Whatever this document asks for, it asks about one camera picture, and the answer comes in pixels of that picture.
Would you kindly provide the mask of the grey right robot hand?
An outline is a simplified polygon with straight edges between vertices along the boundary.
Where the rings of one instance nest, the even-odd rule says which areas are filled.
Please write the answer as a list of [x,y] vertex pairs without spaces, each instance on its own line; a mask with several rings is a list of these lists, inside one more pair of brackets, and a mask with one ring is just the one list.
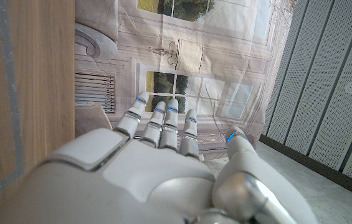
[[316,223],[301,193],[259,157],[237,126],[214,175],[199,158],[197,115],[178,133],[178,102],[159,102],[135,133],[141,92],[113,129],[95,129],[49,154],[0,211],[0,223]]

